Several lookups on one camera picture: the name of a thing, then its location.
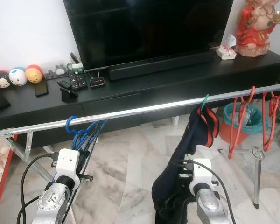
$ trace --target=ganesha statue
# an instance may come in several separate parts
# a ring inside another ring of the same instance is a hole
[[[270,42],[268,34],[280,24],[280,11],[275,11],[279,0],[246,0],[237,30],[235,51],[246,57],[267,53]]]

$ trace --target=orange bucket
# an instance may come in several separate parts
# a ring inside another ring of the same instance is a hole
[[[233,127],[233,137],[232,137],[233,140],[235,139],[235,136],[237,135],[237,132],[238,132],[238,128]],[[223,119],[223,122],[220,126],[219,135],[220,135],[221,139],[223,139],[227,143],[230,142],[230,125],[227,125],[225,123],[224,119]],[[246,134],[246,133],[241,131],[239,133],[239,137],[238,137],[238,144],[243,142],[248,136],[249,136],[249,134]]]

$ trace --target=metal clothes rail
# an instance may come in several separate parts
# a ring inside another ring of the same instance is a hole
[[[270,91],[280,91],[280,84],[279,85],[271,85],[266,87],[261,87],[255,89],[254,94],[261,94],[264,92]],[[229,92],[214,96],[209,96],[206,99],[206,103],[215,102],[220,100],[226,100],[241,96],[249,96],[251,90],[243,90],[243,91],[235,91]],[[189,99],[184,101],[178,101],[173,103],[155,105],[155,106],[148,106],[142,108],[136,108],[132,110],[125,110],[119,112],[112,112],[100,115],[93,115],[93,116],[86,116],[81,118],[73,119],[70,122],[70,125],[78,125],[83,123],[89,123],[93,121],[105,120],[105,119],[113,119],[113,118],[120,118],[126,116],[132,116],[136,114],[148,113],[148,112],[155,112],[163,109],[181,107],[181,106],[188,106],[188,105],[197,105],[201,104],[205,100],[204,97],[196,98],[196,99]],[[60,120],[55,122],[49,122],[44,124],[32,125],[32,126],[25,126],[25,127],[18,127],[18,128],[10,128],[5,130],[0,130],[0,138],[13,150],[22,160],[26,163],[29,163],[32,159],[30,157],[31,145],[32,145],[32,137],[33,132],[49,130],[54,128],[60,128],[66,126],[66,120]],[[26,141],[26,148],[23,149],[14,139],[13,135],[16,134],[23,134],[27,133],[27,141]],[[280,126],[276,129],[276,135],[280,133]],[[49,153],[49,147],[44,147],[44,149]],[[255,163],[255,189],[254,189],[254,206],[255,208],[259,208],[259,194],[260,194],[260,171],[261,171],[261,160],[264,159],[264,154],[262,152],[262,147],[253,147],[253,149],[247,150],[252,152],[253,156],[256,158]],[[35,162],[32,166],[40,175],[47,181],[52,180],[52,175],[47,172],[39,163]]]

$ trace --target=black wire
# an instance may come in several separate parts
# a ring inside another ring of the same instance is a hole
[[[24,207],[26,208],[26,207],[27,207],[28,205],[30,205],[32,202],[36,201],[39,197],[40,197],[40,195],[37,196],[37,197],[35,197],[35,198],[33,198],[32,200],[30,200],[29,202],[27,202],[27,203],[25,204]],[[22,212],[23,212],[23,208],[21,208],[20,211],[19,211],[19,213],[18,213],[17,224],[20,224],[20,218],[21,218]]]
[[[23,176],[22,176],[22,180],[21,180],[21,203],[22,203],[22,210],[23,210],[23,223],[26,224],[26,211],[25,211],[25,199],[24,199],[24,180],[25,180],[25,176],[29,170],[29,168],[32,166],[32,164],[37,161],[38,159],[40,158],[43,158],[43,157],[50,157],[50,154],[46,154],[46,155],[40,155],[40,156],[37,156],[35,159],[33,159],[29,164],[28,166],[26,167],[24,173],[23,173]]]
[[[97,141],[98,134],[97,134],[97,136],[95,137],[95,139],[93,140],[93,144],[92,144],[92,147],[91,147],[91,150],[90,150],[90,154],[89,154],[89,156],[88,156],[88,158],[87,158],[87,162],[85,163],[85,166],[84,166],[84,169],[83,169],[82,174],[85,173],[85,170],[86,170],[86,167],[87,167],[88,162],[89,162],[89,160],[90,160],[90,157],[91,157],[91,154],[92,154],[94,145],[95,145],[95,143],[96,143],[96,141]],[[64,223],[64,221],[65,221],[65,219],[66,219],[66,217],[67,217],[67,214],[68,214],[69,211],[70,211],[71,204],[72,204],[73,201],[74,201],[74,198],[75,198],[75,196],[76,196],[77,191],[78,191],[78,189],[76,189],[75,192],[74,192],[74,194],[72,195],[71,200],[70,200],[70,203],[69,203],[69,206],[68,206],[68,208],[67,208],[67,210],[66,210],[66,212],[65,212],[65,214],[64,214],[64,217],[63,217],[61,223]]]
[[[221,178],[214,171],[212,171],[210,168],[208,168],[207,166],[205,166],[205,165],[203,165],[203,164],[201,164],[199,162],[195,162],[193,160],[180,160],[180,161],[187,162],[187,163],[194,163],[194,164],[196,164],[198,166],[201,166],[201,167],[205,168],[206,170],[208,170],[209,172],[211,172],[218,179],[218,181],[222,185],[223,191],[224,191],[225,196],[226,196],[226,200],[227,200],[227,204],[228,204],[228,208],[229,208],[229,212],[230,212],[230,216],[231,216],[232,222],[233,222],[233,224],[236,224],[234,216],[233,216],[233,212],[232,212],[232,207],[231,207],[230,199],[229,199],[226,187],[225,187],[223,181],[221,180]]]

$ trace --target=tv screen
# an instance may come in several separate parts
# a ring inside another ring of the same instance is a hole
[[[220,45],[232,0],[63,0],[85,70]]]

